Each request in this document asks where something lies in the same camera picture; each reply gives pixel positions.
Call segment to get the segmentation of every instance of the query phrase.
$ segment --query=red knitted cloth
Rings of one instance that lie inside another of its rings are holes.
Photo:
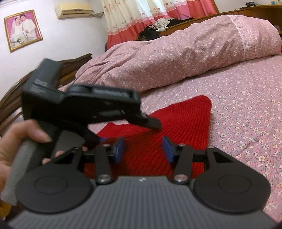
[[[160,176],[172,177],[171,166],[162,150],[162,137],[167,135],[174,143],[185,143],[195,149],[205,149],[208,144],[211,101],[206,96],[197,96],[187,101],[172,104],[150,116],[158,118],[163,126],[161,132],[131,124],[107,124],[100,137],[116,139],[125,137],[125,152],[119,165],[112,166],[113,176]],[[192,178],[204,171],[203,163],[193,163]],[[85,174],[94,176],[93,164],[85,165]]]

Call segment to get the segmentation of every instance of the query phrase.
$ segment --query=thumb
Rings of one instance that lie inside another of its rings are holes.
[[[0,160],[12,162],[22,141],[26,138],[40,143],[52,141],[35,120],[18,122],[12,125],[0,140]]]

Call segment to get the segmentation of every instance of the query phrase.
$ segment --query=blue pad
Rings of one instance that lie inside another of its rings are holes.
[[[100,138],[100,143],[102,143],[103,141],[107,140],[108,138]]]
[[[165,137],[162,138],[162,149],[166,155],[169,163],[174,163],[174,152],[172,145],[167,141]]]
[[[116,148],[116,156],[114,157],[114,163],[115,164],[119,164],[122,156],[124,154],[125,151],[125,140],[124,138],[121,139],[121,141],[119,142],[117,148]]]

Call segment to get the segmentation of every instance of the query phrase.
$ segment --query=gold picture frame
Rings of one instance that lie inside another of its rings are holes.
[[[10,52],[43,40],[34,10],[5,17],[4,24]]]

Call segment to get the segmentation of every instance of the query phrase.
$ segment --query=curtain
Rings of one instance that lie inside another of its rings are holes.
[[[179,20],[216,14],[211,0],[102,0],[108,26],[107,49],[132,41],[158,19]]]

